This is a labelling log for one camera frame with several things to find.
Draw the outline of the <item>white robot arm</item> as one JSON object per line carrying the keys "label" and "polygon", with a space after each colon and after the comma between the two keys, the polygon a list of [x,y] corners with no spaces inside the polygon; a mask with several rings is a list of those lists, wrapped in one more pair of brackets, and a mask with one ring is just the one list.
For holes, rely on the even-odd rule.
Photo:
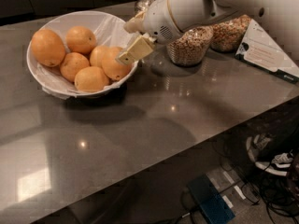
{"label": "white robot arm", "polygon": [[299,61],[299,0],[155,0],[125,23],[133,40],[117,61],[136,62],[194,27],[240,15],[257,21],[294,62]]}

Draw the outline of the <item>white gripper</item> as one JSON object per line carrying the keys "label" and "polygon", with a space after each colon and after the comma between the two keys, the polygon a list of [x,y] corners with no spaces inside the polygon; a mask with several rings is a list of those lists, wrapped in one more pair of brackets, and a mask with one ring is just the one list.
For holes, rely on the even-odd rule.
{"label": "white gripper", "polygon": [[155,50],[155,41],[166,45],[183,35],[174,23],[168,0],[156,0],[146,13],[138,12],[123,25],[123,28],[130,34],[147,34],[135,34],[127,47],[120,51],[116,60],[122,64],[132,64],[150,55]]}

